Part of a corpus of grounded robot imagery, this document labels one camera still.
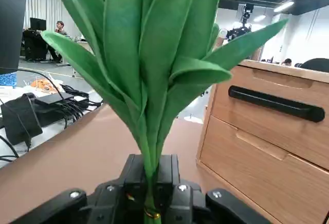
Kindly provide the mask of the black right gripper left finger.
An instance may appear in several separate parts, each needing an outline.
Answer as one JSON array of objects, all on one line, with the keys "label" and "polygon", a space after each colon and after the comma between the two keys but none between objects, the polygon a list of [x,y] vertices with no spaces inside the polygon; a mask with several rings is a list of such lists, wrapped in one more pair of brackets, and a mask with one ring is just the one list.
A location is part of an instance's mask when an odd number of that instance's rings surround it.
[{"label": "black right gripper left finger", "polygon": [[66,190],[14,223],[126,223],[130,217],[141,223],[146,192],[142,156],[130,154],[119,178],[98,185],[90,195]]}]

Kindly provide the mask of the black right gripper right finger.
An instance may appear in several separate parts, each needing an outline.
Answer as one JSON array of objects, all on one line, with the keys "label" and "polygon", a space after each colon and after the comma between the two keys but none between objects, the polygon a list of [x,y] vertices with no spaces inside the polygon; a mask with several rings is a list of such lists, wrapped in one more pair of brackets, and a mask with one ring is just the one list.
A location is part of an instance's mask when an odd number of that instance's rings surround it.
[{"label": "black right gripper right finger", "polygon": [[225,189],[203,193],[180,178],[177,155],[162,155],[157,169],[158,203],[163,223],[270,223]]}]

